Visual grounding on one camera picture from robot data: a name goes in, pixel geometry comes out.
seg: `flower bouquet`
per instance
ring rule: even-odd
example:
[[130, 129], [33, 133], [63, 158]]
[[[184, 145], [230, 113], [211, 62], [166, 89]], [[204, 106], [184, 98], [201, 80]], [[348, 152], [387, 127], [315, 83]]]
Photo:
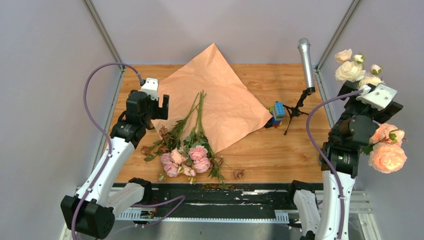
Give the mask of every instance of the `flower bouquet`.
[[[197, 94], [191, 105], [187, 116], [176, 121], [171, 130], [165, 127], [159, 131], [161, 140], [155, 141], [153, 146], [141, 147], [141, 153], [146, 156], [146, 162], [160, 156], [160, 162], [163, 165], [164, 173], [159, 175], [159, 181], [162, 182], [166, 177], [177, 177], [180, 174], [188, 176], [188, 182], [194, 184], [196, 175], [203, 174], [209, 169], [211, 179], [217, 178], [220, 187], [226, 189], [225, 178], [220, 173], [221, 165], [224, 160], [221, 156], [215, 156], [211, 149], [205, 130], [202, 125], [203, 103], [206, 93], [201, 91]], [[190, 134], [181, 142], [184, 128], [193, 112], [197, 110], [197, 118]]]
[[[364, 54], [359, 53], [352, 57], [352, 50], [344, 50], [335, 55], [335, 59], [341, 64], [335, 71], [335, 78], [341, 82], [357, 82], [357, 88], [372, 84], [384, 84], [378, 77], [383, 68], [373, 64], [370, 71], [364, 70]], [[395, 125], [383, 123], [369, 139], [369, 145], [362, 152], [369, 155], [368, 164], [375, 170], [389, 174], [400, 170], [407, 156], [402, 147], [405, 131], [398, 129]]]

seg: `microphone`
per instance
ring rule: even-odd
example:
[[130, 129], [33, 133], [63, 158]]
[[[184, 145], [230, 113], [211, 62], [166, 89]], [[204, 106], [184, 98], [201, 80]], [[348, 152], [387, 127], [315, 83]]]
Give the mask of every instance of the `microphone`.
[[300, 57], [302, 58], [306, 92], [308, 95], [315, 93], [314, 76], [312, 75], [311, 54], [309, 53], [310, 47], [311, 44], [307, 38], [300, 39], [299, 44], [297, 45], [297, 49], [300, 52]]

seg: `tripod stand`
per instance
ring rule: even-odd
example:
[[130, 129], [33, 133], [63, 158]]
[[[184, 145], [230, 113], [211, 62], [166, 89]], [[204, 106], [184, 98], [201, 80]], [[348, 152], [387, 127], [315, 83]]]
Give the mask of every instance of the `tripod stand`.
[[285, 130], [284, 135], [287, 135], [287, 131], [289, 130], [290, 124], [292, 123], [293, 117], [299, 117], [300, 115], [309, 115], [309, 113], [299, 110], [300, 107], [304, 106], [304, 100], [306, 99], [309, 93], [309, 91], [303, 90], [302, 95], [300, 95], [299, 101], [297, 101], [295, 107], [283, 104], [283, 106], [288, 112], [288, 115], [290, 116], [290, 120], [288, 121], [287, 129]]

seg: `white wall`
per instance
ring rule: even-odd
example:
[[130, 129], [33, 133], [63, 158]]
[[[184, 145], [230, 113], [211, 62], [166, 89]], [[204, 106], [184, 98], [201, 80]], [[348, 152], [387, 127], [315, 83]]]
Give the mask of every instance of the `white wall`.
[[[402, 145], [408, 156], [404, 168], [379, 173], [367, 165], [366, 157], [359, 168], [357, 186], [366, 190], [384, 240], [423, 238], [423, 11], [422, 0], [362, 1], [332, 53], [352, 48], [365, 54], [366, 65], [384, 66], [383, 80], [398, 90], [395, 100], [404, 105], [389, 121], [404, 129], [409, 139]], [[332, 58], [322, 69], [332, 97], [341, 86], [334, 78], [338, 66]]]
[[[60, 202], [91, 172], [100, 134], [83, 106], [90, 72], [111, 62], [81, 0], [0, 2], [0, 239], [58, 239]], [[88, 104], [104, 125], [118, 68]]]
[[316, 64], [350, 0], [93, 0], [121, 58], [185, 64], [212, 43], [229, 63], [300, 63], [309, 38]]

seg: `wooden table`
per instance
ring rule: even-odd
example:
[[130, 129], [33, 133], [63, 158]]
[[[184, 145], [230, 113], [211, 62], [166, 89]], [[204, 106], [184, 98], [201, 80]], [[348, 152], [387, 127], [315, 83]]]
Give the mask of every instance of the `wooden table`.
[[[160, 80], [168, 77], [183, 65], [135, 65], [134, 67], [145, 78]], [[295, 106], [302, 90], [305, 89], [304, 73], [301, 64], [232, 64], [231, 67], [247, 86], [249, 91], [266, 107], [275, 101], [288, 106]], [[118, 116], [125, 110], [128, 94], [133, 89], [140, 89], [139, 80], [134, 72], [127, 69], [120, 89], [111, 127]], [[321, 103], [320, 93], [306, 98], [304, 112], [310, 112]], [[306, 133], [306, 115], [293, 119], [288, 134], [283, 135], [289, 116], [287, 115], [278, 128], [261, 128], [250, 133], [240, 141], [222, 150], [217, 155], [223, 156], [228, 166], [222, 167], [221, 173], [226, 182], [237, 183], [288, 183], [292, 180], [304, 182], [322, 182], [322, 172], [318, 162], [318, 152], [311, 144]], [[314, 114], [311, 121], [311, 132], [318, 145], [326, 141], [330, 130], [328, 120], [321, 108]], [[147, 131], [139, 146], [150, 146], [159, 140], [155, 130]], [[158, 175], [163, 173], [163, 166], [158, 159], [145, 162], [144, 156], [136, 149], [126, 161], [116, 182], [127, 182], [137, 177], [151, 182], [158, 181]], [[235, 180], [233, 170], [243, 169], [245, 175]], [[197, 182], [216, 182], [207, 173], [197, 176]], [[187, 176], [169, 177], [166, 182], [186, 182]]]

